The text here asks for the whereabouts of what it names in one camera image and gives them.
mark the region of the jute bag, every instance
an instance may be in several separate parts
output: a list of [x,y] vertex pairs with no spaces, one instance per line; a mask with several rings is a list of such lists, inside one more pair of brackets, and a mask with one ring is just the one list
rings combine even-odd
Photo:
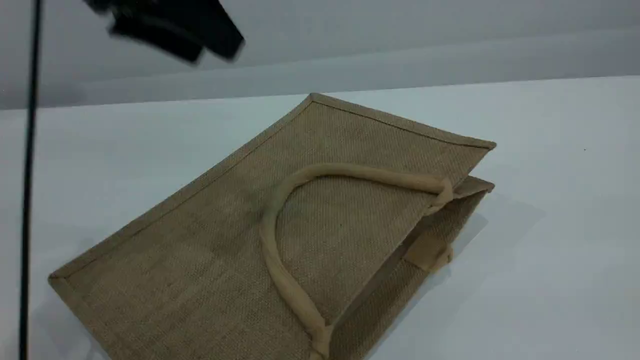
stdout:
[[50,284],[114,360],[361,359],[451,260],[494,147],[312,94]]

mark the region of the bag handle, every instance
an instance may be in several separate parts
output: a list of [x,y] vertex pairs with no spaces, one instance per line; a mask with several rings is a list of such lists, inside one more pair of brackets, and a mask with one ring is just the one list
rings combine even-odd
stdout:
[[447,179],[437,179],[430,175],[404,174],[378,168],[344,163],[320,163],[309,165],[286,177],[278,186],[267,205],[260,222],[260,240],[262,255],[269,270],[273,283],[280,296],[296,314],[305,330],[311,336],[312,351],[309,360],[327,360],[329,358],[329,343],[333,332],[333,325],[326,325],[325,319],[318,311],[313,300],[298,284],[294,277],[282,264],[276,244],[276,221],[278,214],[289,195],[295,188],[323,176],[347,176],[394,185],[401,188],[421,192],[435,193],[438,197],[426,211],[426,215],[442,209],[453,199],[451,182]]

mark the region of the white backdrop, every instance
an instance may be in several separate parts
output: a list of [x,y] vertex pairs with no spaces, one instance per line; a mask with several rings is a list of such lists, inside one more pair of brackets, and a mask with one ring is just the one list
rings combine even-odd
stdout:
[[[498,147],[496,184],[371,359],[635,359],[640,78],[330,94]],[[305,96],[43,109],[31,357],[106,359],[47,274],[213,166]],[[15,359],[23,111],[0,112],[0,357]]]

